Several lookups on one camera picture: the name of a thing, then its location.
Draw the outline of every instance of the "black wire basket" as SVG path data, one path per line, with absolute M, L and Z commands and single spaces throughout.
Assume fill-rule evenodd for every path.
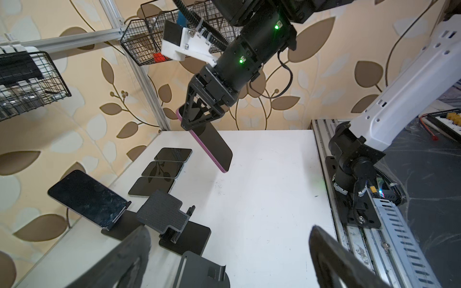
M 0 121 L 69 96 L 48 53 L 0 54 Z
M 241 27 L 230 26 L 211 0 L 197 1 L 188 6 L 188 8 L 194 10 L 208 24 L 219 31 L 228 42 L 234 41 L 240 35 Z M 120 44 L 136 64 L 142 66 L 171 60 L 161 54 L 163 28 L 166 20 L 177 21 L 178 12 L 178 9 L 162 11 L 155 16 L 130 21 L 120 39 Z M 192 25 L 188 24 L 188 28 L 195 32 L 195 27 L 192 27 Z M 219 51 L 214 45 L 210 48 L 210 53 Z

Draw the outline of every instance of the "wallpaper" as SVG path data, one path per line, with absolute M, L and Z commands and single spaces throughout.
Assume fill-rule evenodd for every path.
M 119 6 L 124 3 L 118 0 Z M 429 40 L 445 0 L 355 0 L 350 5 L 314 13 L 304 24 L 294 24 L 297 49 L 281 53 L 294 74 L 276 56 L 261 76 L 247 85 L 238 102 L 213 122 L 217 129 L 307 129 L 312 119 L 353 118 L 376 99 L 404 71 Z M 170 9 L 159 0 L 143 7 L 146 16 Z M 143 17 L 132 7 L 125 19 Z M 193 58 L 149 66 L 171 128 L 181 130 L 174 111 L 185 101 L 193 73 L 204 65 Z
M 0 5 L 22 41 L 110 28 L 97 0 Z M 0 122 L 0 287 L 20 281 L 67 231 L 65 207 L 47 195 L 52 185 L 78 169 L 108 186 L 158 134 L 121 52 L 101 43 L 51 54 L 72 96 Z

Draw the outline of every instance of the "bolt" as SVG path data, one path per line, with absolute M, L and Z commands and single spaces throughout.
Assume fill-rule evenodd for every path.
M 383 242 L 382 246 L 383 246 L 383 248 L 384 248 L 384 250 L 385 250 L 386 252 L 388 252 L 388 251 L 390 250 L 390 245 L 389 245 L 389 243 Z
M 359 223 L 360 224 L 365 224 L 366 220 L 363 216 L 359 216 Z

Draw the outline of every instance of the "black table surface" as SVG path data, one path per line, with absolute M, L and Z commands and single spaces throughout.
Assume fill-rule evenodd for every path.
M 405 192 L 399 208 L 444 288 L 461 287 L 461 144 L 414 119 L 376 164 Z

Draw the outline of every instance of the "white table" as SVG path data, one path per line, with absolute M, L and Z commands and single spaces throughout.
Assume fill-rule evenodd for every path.
M 183 211 L 195 205 L 190 220 L 210 227 L 203 257 L 227 265 L 232 287 L 318 287 L 309 233 L 319 225 L 336 234 L 313 131 L 220 134 L 234 154 L 229 172 L 221 173 L 189 132 L 162 132 L 111 189 L 137 211 L 146 198 L 127 193 L 157 152 L 191 148 L 171 195 Z M 148 230 L 152 248 L 142 285 L 170 288 L 180 256 L 160 247 L 159 234 Z M 118 244 L 81 219 L 18 287 L 65 287 Z

